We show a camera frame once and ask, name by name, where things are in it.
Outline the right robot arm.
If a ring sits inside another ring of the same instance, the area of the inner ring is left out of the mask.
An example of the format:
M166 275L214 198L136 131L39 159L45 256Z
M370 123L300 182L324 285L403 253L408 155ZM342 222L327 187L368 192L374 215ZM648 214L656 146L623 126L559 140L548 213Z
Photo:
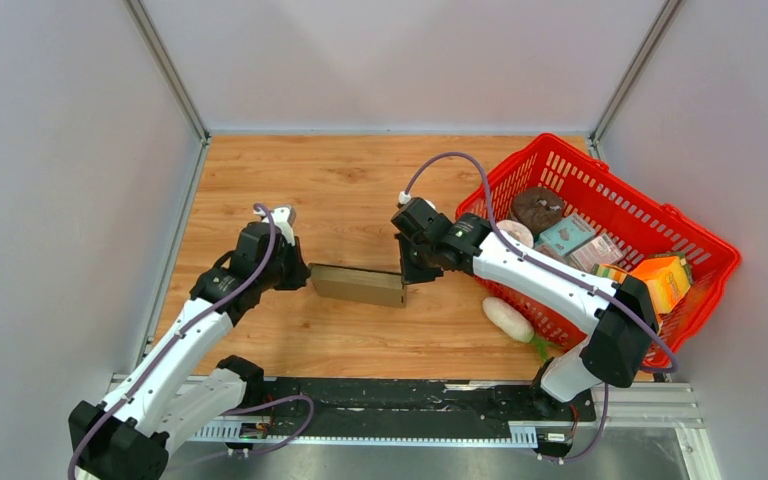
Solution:
M617 282L567 266L524 247L487 219L449 220L423 198L402 196L391 219L409 283L462 272L527 296L572 323L585 338L535 376L530 404L539 416L558 417L581 392L599 384L627 388L658 340L658 320L647 285Z

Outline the brown cardboard box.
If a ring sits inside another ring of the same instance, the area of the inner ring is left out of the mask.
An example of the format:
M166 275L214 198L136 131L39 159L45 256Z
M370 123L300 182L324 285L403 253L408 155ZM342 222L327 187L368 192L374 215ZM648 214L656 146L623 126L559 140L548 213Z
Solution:
M400 273L311 263L311 281L324 298L392 308L406 306L407 289Z

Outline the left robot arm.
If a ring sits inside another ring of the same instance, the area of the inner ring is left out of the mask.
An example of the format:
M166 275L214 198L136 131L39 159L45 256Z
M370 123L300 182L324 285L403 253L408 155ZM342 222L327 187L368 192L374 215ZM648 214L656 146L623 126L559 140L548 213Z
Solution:
M158 479L172 455L215 417L234 408L243 415L262 408L262 372L236 356L179 392L264 292L298 290L310 276L293 209L258 205L256 213L258 221L241 230L236 247L198 277L173 325L137 367L98 402L81 401L72 410L68 478Z

